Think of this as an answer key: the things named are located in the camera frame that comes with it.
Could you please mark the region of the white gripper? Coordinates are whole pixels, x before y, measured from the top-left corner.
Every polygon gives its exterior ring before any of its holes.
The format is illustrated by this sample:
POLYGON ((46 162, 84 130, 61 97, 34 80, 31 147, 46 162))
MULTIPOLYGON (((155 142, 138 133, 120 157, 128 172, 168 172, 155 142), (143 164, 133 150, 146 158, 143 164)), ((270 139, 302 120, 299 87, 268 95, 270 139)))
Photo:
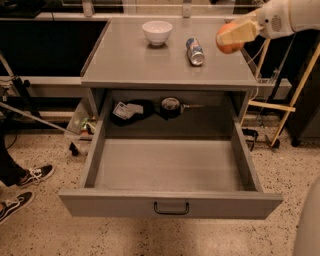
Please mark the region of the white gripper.
POLYGON ((290 0, 269 0, 261 6, 257 15, 247 14, 224 24, 216 34, 216 42, 219 46, 251 42, 259 32, 269 39, 294 33, 290 21, 290 0))

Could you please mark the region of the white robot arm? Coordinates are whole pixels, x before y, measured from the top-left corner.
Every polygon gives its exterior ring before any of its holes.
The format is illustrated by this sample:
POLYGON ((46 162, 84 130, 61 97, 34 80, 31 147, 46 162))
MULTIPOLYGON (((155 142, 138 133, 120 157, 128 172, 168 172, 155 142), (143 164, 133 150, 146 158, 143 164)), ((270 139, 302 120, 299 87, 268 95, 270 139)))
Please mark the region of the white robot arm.
POLYGON ((252 42, 258 36, 277 39, 320 30, 320 0, 269 0, 222 29, 216 35, 219 46, 252 42))

